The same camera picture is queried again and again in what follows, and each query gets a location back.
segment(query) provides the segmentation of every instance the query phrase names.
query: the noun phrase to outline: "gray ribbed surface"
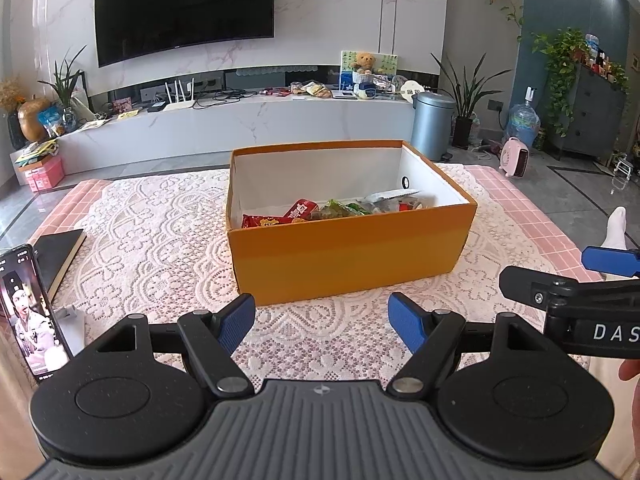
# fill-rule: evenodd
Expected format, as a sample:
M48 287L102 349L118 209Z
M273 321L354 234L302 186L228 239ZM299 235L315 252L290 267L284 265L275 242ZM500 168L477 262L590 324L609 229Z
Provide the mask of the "gray ribbed surface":
M165 457L120 470L48 462L34 480L605 480L596 463L517 472L450 442L430 411L370 381L268 381L249 400L220 403L202 431Z

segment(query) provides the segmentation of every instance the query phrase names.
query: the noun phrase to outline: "gray cabinet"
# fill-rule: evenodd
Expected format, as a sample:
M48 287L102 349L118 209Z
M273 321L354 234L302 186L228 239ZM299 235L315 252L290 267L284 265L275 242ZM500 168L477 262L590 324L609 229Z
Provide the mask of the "gray cabinet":
M580 65L569 98L574 108L574 120L569 124L566 136L548 132L547 142L559 153L609 155L618 136L625 100L623 91L615 90L609 81Z

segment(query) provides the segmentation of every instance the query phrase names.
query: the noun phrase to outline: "black circular disc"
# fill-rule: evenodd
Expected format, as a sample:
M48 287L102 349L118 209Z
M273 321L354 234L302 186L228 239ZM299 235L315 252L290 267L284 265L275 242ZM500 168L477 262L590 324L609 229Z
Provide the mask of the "black circular disc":
M445 427L498 462L546 467L594 458L613 422L606 389L568 360L517 353L447 378L436 400Z
M180 444L201 422L205 402L198 383L177 368L115 356L95 366L71 361L42 383L30 410L50 457L124 465Z

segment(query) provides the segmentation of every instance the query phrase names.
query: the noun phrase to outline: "red snack package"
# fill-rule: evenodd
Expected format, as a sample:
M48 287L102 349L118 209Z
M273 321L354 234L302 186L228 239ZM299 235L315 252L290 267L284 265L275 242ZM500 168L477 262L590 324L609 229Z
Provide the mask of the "red snack package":
M293 218L284 216L251 216L242 215L242 229L245 227L267 227L269 225L290 224Z
M285 218L302 218L309 220L311 213L318 209L318 204L301 198L285 214Z

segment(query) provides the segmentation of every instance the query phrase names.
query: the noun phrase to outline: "trash can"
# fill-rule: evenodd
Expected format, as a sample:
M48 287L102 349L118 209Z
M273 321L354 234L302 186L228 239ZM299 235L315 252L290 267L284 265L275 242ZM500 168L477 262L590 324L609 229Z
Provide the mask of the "trash can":
M456 102L448 95L427 91L414 96L414 109L411 144L429 160L437 162L447 153Z

